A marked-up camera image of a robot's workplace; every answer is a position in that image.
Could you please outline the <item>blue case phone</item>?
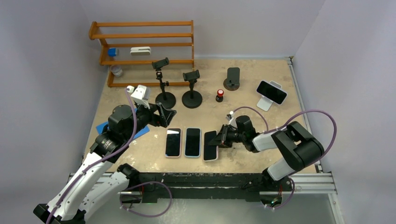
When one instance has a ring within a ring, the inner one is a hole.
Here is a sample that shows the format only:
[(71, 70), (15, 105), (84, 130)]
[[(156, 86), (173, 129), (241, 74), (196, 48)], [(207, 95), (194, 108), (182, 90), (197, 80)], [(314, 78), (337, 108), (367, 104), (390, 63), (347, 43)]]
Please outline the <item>blue case phone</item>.
[(201, 129), (189, 127), (185, 133), (184, 155), (186, 157), (199, 157), (201, 155)]

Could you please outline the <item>black phone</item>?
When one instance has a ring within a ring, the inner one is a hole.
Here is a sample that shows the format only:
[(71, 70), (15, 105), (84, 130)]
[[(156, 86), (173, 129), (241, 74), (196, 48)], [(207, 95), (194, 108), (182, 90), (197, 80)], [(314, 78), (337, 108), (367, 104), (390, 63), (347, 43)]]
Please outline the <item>black phone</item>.
[(287, 92), (266, 81), (260, 82), (256, 92), (278, 105), (281, 105), (288, 96)]

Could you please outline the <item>black tall phone stand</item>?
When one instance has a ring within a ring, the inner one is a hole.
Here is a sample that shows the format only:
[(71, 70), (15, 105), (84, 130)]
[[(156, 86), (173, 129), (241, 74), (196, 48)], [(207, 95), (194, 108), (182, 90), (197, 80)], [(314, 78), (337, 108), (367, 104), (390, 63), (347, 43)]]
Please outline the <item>black tall phone stand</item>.
[(152, 62), (153, 69), (156, 70), (156, 79), (160, 83), (161, 93), (157, 95), (156, 102), (162, 103), (166, 109), (172, 109), (176, 104), (176, 97), (174, 94), (165, 91), (165, 87), (169, 86), (168, 82), (163, 81), (162, 67), (169, 65), (170, 61), (166, 57), (162, 60)]

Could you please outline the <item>dark round phone stand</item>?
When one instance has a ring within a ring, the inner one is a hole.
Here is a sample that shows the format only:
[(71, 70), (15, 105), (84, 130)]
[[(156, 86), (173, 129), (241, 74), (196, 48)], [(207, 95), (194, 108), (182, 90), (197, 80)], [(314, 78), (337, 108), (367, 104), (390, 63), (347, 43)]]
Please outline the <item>dark round phone stand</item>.
[(223, 86), (229, 91), (238, 90), (240, 87), (240, 68), (231, 67), (227, 69), (227, 77), (223, 82)]

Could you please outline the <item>pink case phone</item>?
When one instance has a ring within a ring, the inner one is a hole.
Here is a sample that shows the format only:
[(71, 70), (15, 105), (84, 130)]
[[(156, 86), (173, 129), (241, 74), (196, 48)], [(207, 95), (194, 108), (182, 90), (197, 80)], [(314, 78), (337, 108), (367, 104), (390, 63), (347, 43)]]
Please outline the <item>pink case phone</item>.
[(181, 155), (182, 130), (180, 128), (169, 128), (166, 131), (165, 156), (168, 158)]

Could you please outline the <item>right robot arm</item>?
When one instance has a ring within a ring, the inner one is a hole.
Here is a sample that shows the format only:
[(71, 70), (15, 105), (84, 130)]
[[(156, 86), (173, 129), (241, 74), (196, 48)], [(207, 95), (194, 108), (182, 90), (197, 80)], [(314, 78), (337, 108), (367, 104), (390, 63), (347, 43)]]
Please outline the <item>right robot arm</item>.
[(325, 152), (323, 145), (297, 121), (274, 132), (258, 133), (247, 115), (238, 116), (234, 126), (223, 125), (208, 144), (231, 148), (233, 143), (242, 143), (252, 153), (279, 150), (281, 159), (262, 172), (263, 186), (269, 190), (279, 186), (284, 177), (315, 163)]

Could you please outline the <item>white case phone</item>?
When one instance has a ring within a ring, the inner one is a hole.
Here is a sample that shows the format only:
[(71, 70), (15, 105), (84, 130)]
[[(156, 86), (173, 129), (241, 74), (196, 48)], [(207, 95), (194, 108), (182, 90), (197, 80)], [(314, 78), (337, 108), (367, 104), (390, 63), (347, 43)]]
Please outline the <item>white case phone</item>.
[(210, 145), (210, 141), (217, 136), (217, 131), (209, 131), (204, 134), (203, 161), (215, 161), (218, 159), (218, 147)]

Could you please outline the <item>white folding phone stand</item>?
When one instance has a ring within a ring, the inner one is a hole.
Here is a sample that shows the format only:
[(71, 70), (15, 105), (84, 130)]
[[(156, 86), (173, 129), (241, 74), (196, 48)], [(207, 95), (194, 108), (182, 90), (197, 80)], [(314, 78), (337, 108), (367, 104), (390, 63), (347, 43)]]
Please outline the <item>white folding phone stand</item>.
[[(282, 88), (282, 86), (275, 81), (269, 81), (269, 83), (275, 85), (276, 87)], [(268, 111), (274, 102), (272, 102), (271, 100), (267, 99), (266, 97), (264, 97), (262, 95), (260, 95), (260, 96), (261, 96), (261, 98), (257, 102), (257, 107), (264, 111)]]

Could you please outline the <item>black round-base phone stand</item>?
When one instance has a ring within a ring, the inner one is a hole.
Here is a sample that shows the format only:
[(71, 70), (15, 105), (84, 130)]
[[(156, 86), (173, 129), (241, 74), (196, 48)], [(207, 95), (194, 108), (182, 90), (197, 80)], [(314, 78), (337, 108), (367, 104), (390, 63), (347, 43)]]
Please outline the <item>black round-base phone stand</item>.
[(200, 78), (199, 70), (183, 73), (184, 81), (189, 82), (190, 90), (185, 92), (182, 96), (182, 103), (185, 107), (194, 109), (199, 107), (202, 104), (203, 98), (202, 95), (194, 90), (194, 85), (197, 82), (197, 79)]

